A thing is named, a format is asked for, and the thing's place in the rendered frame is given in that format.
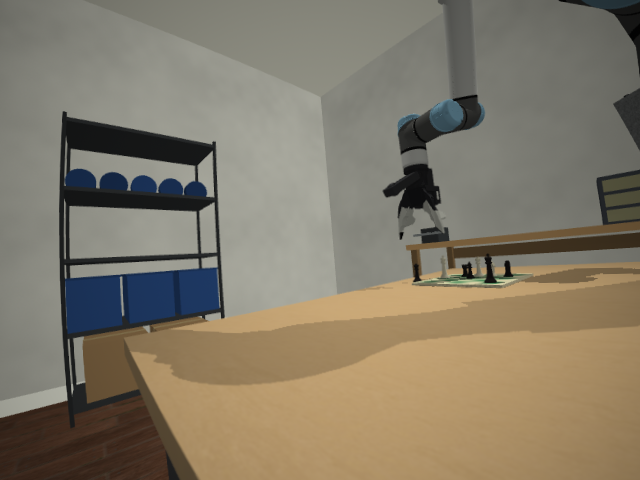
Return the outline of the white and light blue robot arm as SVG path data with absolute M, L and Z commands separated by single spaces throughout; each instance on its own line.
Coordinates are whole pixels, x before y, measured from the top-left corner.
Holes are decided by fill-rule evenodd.
M 640 75 L 640 0 L 558 1 L 615 14 L 636 46 Z M 421 116 L 410 114 L 398 121 L 403 169 L 414 164 L 428 165 L 427 142 L 444 134 L 476 127 L 485 116 L 485 109 L 478 102 L 473 0 L 438 0 L 438 3 L 443 9 L 449 99 Z M 419 179 L 415 171 L 389 184 L 383 193 L 386 198 L 397 196 Z

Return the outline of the green and cream chessboard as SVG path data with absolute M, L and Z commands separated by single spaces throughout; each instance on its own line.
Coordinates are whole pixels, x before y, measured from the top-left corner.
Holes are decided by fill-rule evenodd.
M 497 283 L 484 283 L 485 277 L 475 277 L 475 279 L 466 279 L 463 274 L 451 274 L 450 278 L 440 279 L 440 277 L 414 282 L 416 286 L 447 286 L 447 287 L 481 287 L 481 288 L 504 288 L 524 279 L 533 276 L 533 273 L 513 274 L 514 277 L 504 277 L 504 274 L 498 274 L 495 277 Z

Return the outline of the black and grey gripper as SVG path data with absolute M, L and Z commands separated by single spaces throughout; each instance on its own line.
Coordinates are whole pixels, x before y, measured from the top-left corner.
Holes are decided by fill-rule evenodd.
M 427 170 L 427 164 L 414 164 L 407 166 L 403 169 L 404 175 L 408 175 L 414 171 L 417 171 L 420 179 L 414 182 L 412 185 L 404 190 L 402 199 L 398 208 L 398 223 L 399 223 L 399 239 L 402 240 L 404 234 L 404 228 L 414 224 L 415 218 L 413 217 L 414 209 L 421 209 L 430 215 L 431 220 L 434 222 L 435 227 L 444 234 L 444 226 L 441 219 L 446 218 L 446 214 L 439 211 L 435 205 L 441 204 L 441 198 L 437 198 L 437 192 L 440 196 L 439 186 L 423 186 L 434 185 L 432 169 Z M 419 186 L 422 185 L 422 186 Z M 422 202 L 423 201 L 423 202 Z M 435 204 L 438 203 L 438 204 Z M 413 209 L 414 208 L 414 209 Z M 438 211 L 439 212 L 438 212 Z M 439 214 L 440 213 L 440 214 Z M 441 217 L 440 217 L 441 215 Z

